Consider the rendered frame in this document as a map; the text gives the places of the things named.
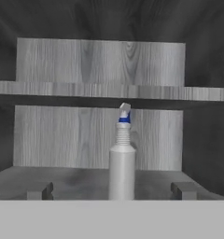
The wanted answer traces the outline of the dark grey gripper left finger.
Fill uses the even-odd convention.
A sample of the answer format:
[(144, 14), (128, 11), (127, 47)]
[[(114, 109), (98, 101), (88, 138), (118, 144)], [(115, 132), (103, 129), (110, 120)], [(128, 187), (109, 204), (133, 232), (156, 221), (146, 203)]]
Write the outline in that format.
[(52, 192), (52, 182), (37, 182), (27, 188), (26, 198), (28, 200), (52, 200)]

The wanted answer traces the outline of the grey wooden cabinet shelf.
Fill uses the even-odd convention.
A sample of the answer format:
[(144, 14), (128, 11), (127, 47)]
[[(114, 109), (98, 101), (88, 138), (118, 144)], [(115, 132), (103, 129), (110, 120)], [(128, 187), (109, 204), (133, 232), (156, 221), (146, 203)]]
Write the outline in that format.
[(224, 102), (224, 88), (0, 81), (0, 94)]

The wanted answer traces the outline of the grey wooden cabinet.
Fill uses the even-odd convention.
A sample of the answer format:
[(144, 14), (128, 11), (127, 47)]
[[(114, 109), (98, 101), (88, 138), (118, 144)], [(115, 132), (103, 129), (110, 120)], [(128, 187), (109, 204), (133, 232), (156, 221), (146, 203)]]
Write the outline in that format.
[[(0, 81), (224, 88), (224, 0), (0, 0)], [(224, 200), (224, 102), (0, 94), (0, 200), (103, 200), (119, 106), (135, 196)]]

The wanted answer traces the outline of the white spray bottle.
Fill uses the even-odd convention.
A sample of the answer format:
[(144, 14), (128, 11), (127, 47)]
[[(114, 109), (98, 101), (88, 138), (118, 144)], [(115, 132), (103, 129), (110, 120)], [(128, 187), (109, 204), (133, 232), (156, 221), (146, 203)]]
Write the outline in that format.
[(109, 200), (133, 200), (136, 150), (131, 145), (131, 105), (122, 103), (116, 123), (116, 143), (109, 150)]

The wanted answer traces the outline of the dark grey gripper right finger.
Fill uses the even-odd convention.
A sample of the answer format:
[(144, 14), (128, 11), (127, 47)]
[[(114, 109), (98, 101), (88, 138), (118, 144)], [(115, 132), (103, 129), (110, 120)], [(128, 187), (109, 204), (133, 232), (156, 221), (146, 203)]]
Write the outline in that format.
[(196, 200), (198, 197), (197, 188), (192, 182), (173, 182), (171, 192), (177, 200)]

